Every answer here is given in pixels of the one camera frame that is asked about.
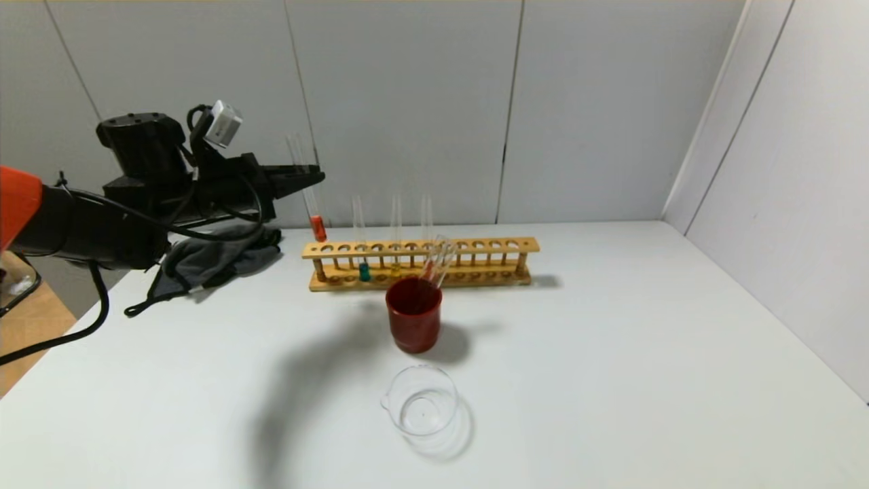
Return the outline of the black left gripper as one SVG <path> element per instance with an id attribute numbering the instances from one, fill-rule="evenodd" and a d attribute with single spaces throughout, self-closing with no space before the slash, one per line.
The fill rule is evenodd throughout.
<path id="1" fill-rule="evenodd" d="M 217 152 L 198 165 L 196 204 L 202 216 L 271 221 L 274 199 L 319 185 L 325 173 L 318 165 L 265 165 L 254 155 L 226 158 Z"/>

